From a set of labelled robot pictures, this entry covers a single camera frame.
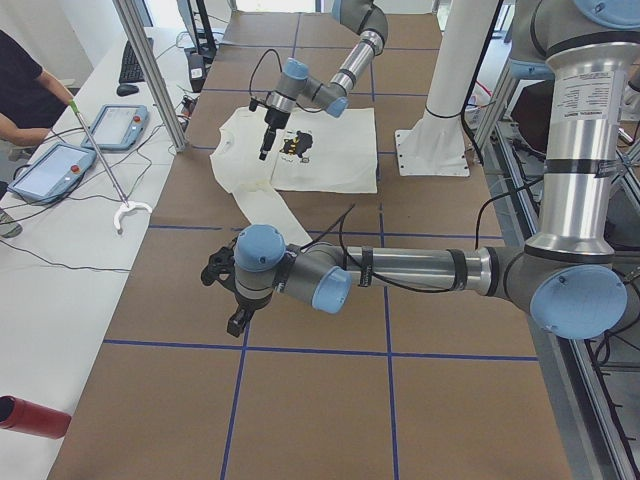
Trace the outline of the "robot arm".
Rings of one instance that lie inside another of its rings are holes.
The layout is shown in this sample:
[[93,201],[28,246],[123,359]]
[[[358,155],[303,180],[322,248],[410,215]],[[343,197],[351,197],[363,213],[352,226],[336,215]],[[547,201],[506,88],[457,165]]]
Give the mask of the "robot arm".
[[276,88],[262,102],[266,108],[264,121],[267,129],[259,154],[261,160],[267,158],[277,132],[286,127],[299,97],[307,98],[334,118],[340,117],[348,106],[347,96],[357,80],[384,49],[388,22],[384,12],[374,2],[336,1],[333,3],[332,16],[356,33],[359,42],[327,83],[312,77],[306,64],[294,58],[287,60]]
[[418,293],[473,290],[511,302],[542,329],[590,339],[623,317],[628,294],[604,231],[628,68],[639,52],[635,1],[520,1],[514,62],[554,76],[537,232],[520,248],[348,247],[287,244],[271,225],[245,228],[227,249],[225,287],[237,301],[228,332],[281,292],[327,313],[352,286],[383,283]]

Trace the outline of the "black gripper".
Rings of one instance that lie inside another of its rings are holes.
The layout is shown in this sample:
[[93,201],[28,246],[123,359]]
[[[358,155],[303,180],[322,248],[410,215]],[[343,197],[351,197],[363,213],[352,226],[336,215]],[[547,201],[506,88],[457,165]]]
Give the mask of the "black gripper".
[[256,311],[268,305],[268,297],[249,299],[243,296],[236,297],[238,307],[227,322],[226,331],[232,336],[241,336]]
[[275,107],[268,107],[264,120],[268,127],[265,131],[262,145],[260,147],[259,159],[262,161],[267,158],[273,147],[277,136],[277,130],[284,129],[286,127],[287,112],[281,111]]

